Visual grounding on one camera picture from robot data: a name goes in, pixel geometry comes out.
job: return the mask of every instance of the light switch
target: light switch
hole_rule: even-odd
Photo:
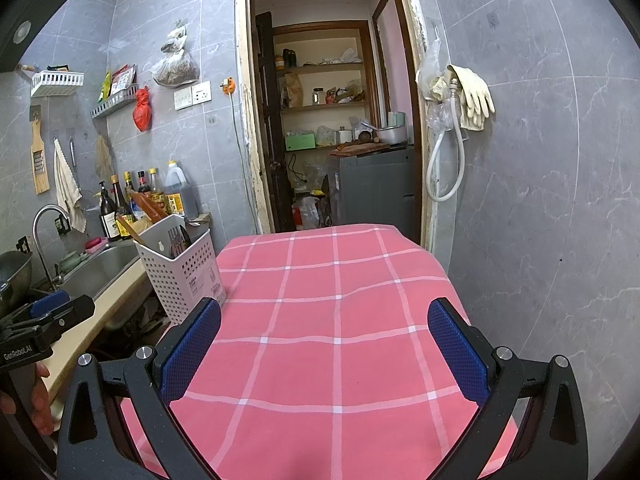
[[[195,105],[205,101],[211,101],[211,81],[193,85],[191,92],[193,94],[193,104]]]
[[[183,108],[188,108],[191,105],[193,105],[191,87],[176,90],[174,92],[174,107],[176,110],[182,110]]]

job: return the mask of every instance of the human hand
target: human hand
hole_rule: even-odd
[[[49,375],[49,370],[47,370],[44,364],[36,363],[36,383],[31,392],[31,403],[34,408],[33,413],[31,413],[31,421],[42,435],[50,435],[53,433],[49,393],[42,381],[43,377],[49,377]],[[5,415],[13,415],[15,413],[14,400],[3,392],[0,392],[0,410]]]

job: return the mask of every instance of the pink wall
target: pink wall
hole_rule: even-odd
[[[402,32],[396,12],[396,3],[389,0],[378,18],[378,30],[382,53],[385,58],[386,80],[389,84],[389,101],[391,110],[404,112],[408,125],[409,138],[413,141],[414,128],[411,115],[411,95],[409,92],[409,75],[406,69],[406,58],[402,43]]]

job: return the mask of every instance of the cutting board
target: cutting board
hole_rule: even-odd
[[[356,156],[365,153],[380,152],[390,148],[391,144],[383,144],[382,142],[366,142],[365,144],[350,144],[341,150],[331,150],[329,155],[333,156]]]
[[[31,139],[31,171],[33,172],[33,184],[36,194],[44,193],[49,189],[49,173],[47,173],[47,159],[44,155],[44,142],[40,136],[40,105],[29,108],[29,120],[33,137]]]

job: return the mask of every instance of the doorway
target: doorway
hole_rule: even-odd
[[[247,47],[252,49],[247,58],[253,68],[247,72],[254,85],[247,88],[243,85],[243,93],[245,98],[253,98],[250,105],[255,106],[247,110],[245,120],[248,130],[251,122],[255,124],[256,149],[251,150],[254,188],[257,195],[264,197],[265,211],[261,216],[268,218],[270,230],[308,228],[308,222],[301,222],[294,215],[301,200],[313,200],[320,206],[316,226],[394,224],[412,240],[424,241],[421,127],[424,105],[408,76],[415,73],[415,49],[403,0],[248,0],[248,3],[244,24],[251,30]],[[394,33],[399,31],[401,44],[385,52],[393,41],[390,23]],[[289,53],[296,56],[293,63]],[[398,65],[403,57],[404,62]],[[398,84],[399,72],[404,73],[402,84]],[[402,98],[398,97],[402,93],[399,87],[404,92]],[[347,98],[339,100],[336,94]],[[292,103],[297,95],[300,102]],[[314,105],[313,99],[316,102],[320,99],[322,106]],[[354,139],[363,129],[355,118],[376,128],[404,123],[408,144],[395,143],[382,149],[385,144],[382,142],[373,147],[372,154],[361,153],[357,161],[351,158],[351,164],[331,164],[341,158],[334,156],[336,144]],[[401,156],[394,153],[398,151],[402,151]],[[354,186],[358,180],[365,181],[368,187]]]

